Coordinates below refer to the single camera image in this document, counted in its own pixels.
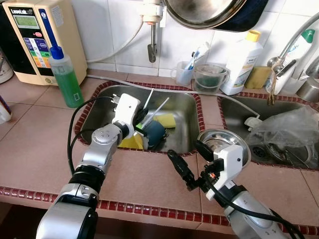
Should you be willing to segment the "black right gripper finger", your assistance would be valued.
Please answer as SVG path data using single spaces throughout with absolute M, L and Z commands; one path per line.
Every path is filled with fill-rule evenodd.
M 214 151 L 208 145 L 205 145 L 205 143 L 196 140 L 193 142 L 193 146 L 205 161 L 213 162 L 216 159 Z
M 180 175 L 182 180 L 184 180 L 187 189 L 189 191 L 192 191 L 193 189 L 198 188 L 198 184 L 194 179 L 194 174 L 189 169 L 187 162 L 185 162 L 185 160 L 180 155 L 178 155 L 175 150 L 170 149 L 167 152 L 167 155 L 177 173 Z

